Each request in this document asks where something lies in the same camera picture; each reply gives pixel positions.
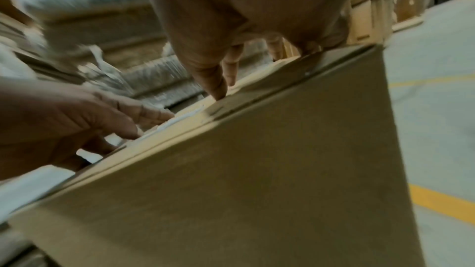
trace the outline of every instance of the yellow floor line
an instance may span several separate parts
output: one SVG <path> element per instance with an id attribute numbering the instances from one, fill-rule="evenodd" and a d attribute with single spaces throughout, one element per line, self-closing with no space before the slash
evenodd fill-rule
<path id="1" fill-rule="evenodd" d="M 437 78 L 421 80 L 421 81 L 392 83 L 392 84 L 389 84 L 389 87 L 399 88 L 399 87 L 409 87 L 409 86 L 421 86 L 421 85 L 426 85 L 426 84 L 439 84 L 439 83 L 473 81 L 473 80 L 475 80 L 475 74 L 468 74 L 468 75 L 460 75 L 460 76 L 437 77 Z"/>
<path id="2" fill-rule="evenodd" d="M 475 203 L 413 184 L 409 191 L 414 204 L 475 225 Z"/>

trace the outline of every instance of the yellow painted stripe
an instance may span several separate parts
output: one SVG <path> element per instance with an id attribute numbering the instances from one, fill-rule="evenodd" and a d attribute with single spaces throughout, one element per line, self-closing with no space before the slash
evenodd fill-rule
<path id="1" fill-rule="evenodd" d="M 475 203 L 412 184 L 409 191 L 414 204 L 475 225 Z"/>
<path id="2" fill-rule="evenodd" d="M 437 78 L 427 79 L 427 80 L 422 80 L 422 81 L 408 81 L 408 82 L 392 83 L 392 84 L 389 84 L 389 87 L 399 88 L 399 87 L 409 87 L 409 86 L 422 86 L 426 84 L 439 84 L 439 83 L 473 81 L 473 80 L 475 80 L 475 74 L 468 74 L 468 75 L 460 75 L 460 76 L 437 77 Z"/>

